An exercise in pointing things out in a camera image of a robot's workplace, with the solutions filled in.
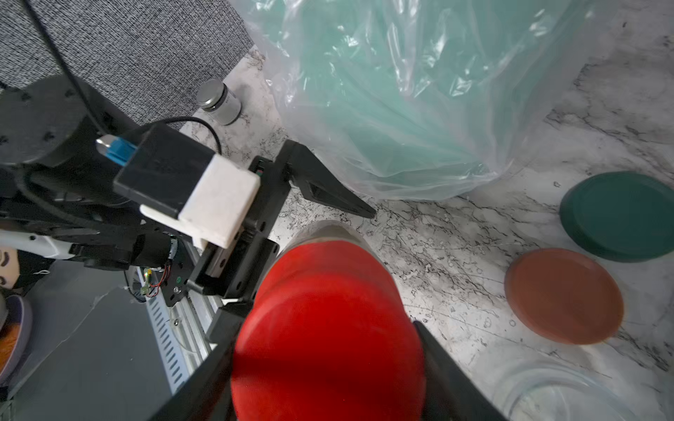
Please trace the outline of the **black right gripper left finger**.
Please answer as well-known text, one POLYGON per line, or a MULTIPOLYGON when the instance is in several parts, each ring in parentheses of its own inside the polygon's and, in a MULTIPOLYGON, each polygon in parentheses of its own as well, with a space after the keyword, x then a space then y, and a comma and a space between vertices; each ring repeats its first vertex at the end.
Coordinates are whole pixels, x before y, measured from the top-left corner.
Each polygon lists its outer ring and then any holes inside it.
POLYGON ((149 420, 236 420, 231 392, 238 332, 228 334, 149 420))

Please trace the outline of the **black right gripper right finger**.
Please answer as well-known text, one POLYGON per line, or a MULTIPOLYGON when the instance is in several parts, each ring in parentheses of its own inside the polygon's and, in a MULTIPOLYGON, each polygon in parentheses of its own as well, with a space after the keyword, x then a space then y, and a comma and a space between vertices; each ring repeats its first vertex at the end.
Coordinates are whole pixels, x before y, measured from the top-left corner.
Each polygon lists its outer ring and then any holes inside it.
POLYGON ((412 323, 425 358, 422 420, 507 421, 419 321, 412 323))

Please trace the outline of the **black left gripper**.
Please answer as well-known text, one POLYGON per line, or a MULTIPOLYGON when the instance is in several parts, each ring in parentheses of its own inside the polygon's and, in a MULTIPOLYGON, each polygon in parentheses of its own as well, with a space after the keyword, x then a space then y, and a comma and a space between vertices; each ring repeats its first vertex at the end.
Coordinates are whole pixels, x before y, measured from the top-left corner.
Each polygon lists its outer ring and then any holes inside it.
POLYGON ((343 185, 306 146, 286 140, 274 161, 256 157, 249 169, 261 179, 257 195, 227 248, 209 244, 185 284, 187 291, 251 302, 263 272, 279 245, 270 232, 290 193, 291 183, 302 196, 319 205, 365 219, 376 210, 343 185))

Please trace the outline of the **green lid peanut jar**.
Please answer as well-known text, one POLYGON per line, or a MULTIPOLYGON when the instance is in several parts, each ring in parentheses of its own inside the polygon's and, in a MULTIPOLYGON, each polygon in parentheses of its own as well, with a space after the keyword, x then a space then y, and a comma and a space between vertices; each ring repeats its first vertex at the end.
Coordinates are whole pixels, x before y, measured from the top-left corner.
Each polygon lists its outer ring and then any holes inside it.
POLYGON ((510 368, 491 396, 509 420, 635 420, 619 398, 562 365, 530 362, 510 368))

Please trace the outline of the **red lid peanut jar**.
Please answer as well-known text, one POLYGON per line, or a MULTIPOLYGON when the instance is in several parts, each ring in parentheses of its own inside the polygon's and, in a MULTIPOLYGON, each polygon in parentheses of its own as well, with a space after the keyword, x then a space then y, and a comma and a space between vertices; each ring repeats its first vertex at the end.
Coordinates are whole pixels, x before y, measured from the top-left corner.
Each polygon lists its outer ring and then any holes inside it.
POLYGON ((421 340, 356 231, 312 223, 276 259, 236 340, 231 391, 240 420, 421 418, 421 340))

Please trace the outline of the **orange jar lid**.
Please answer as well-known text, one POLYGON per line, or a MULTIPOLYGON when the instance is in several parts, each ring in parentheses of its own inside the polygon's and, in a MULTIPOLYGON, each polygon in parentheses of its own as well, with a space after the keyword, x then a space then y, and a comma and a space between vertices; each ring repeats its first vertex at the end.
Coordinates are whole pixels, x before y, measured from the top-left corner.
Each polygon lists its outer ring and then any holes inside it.
POLYGON ((561 248, 523 254, 505 273, 505 296, 514 315, 543 338, 592 345, 621 327, 621 290, 596 261, 561 248))

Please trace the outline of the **green jar lid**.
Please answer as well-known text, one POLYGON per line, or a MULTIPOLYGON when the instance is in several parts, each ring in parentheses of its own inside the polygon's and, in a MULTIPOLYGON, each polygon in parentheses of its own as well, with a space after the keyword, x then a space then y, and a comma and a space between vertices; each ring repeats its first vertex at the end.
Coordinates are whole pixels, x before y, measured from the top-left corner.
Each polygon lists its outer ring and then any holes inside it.
POLYGON ((559 206, 568 236, 602 259, 643 262, 673 251, 673 189, 635 172, 592 176, 559 206))

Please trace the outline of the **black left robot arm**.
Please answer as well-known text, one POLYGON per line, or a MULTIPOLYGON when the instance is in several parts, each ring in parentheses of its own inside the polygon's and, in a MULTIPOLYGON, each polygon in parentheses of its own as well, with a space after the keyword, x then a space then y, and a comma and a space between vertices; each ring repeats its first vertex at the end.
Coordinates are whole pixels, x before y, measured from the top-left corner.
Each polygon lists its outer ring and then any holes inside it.
POLYGON ((16 247, 101 270, 161 268, 148 290, 169 305, 189 291, 251 299, 292 187, 375 216, 295 141, 242 168, 169 123, 135 124, 86 82, 1 90, 1 227, 16 247))

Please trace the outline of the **green trash bin with liner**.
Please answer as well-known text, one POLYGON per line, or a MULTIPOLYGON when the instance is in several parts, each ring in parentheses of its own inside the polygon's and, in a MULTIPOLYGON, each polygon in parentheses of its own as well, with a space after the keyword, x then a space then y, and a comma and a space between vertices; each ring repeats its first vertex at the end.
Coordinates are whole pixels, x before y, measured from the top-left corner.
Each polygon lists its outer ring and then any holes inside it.
POLYGON ((437 201, 502 176, 614 1, 236 1, 294 140, 354 191, 437 201))

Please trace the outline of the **small silver lid jar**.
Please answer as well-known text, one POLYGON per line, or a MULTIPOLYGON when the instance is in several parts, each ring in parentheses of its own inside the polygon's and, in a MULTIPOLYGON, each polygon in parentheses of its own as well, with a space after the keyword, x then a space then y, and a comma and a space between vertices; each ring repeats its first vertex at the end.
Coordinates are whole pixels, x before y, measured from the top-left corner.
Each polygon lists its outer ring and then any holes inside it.
POLYGON ((242 112, 240 99, 220 80, 210 79, 203 82, 196 100, 204 112, 223 126, 233 124, 242 112))

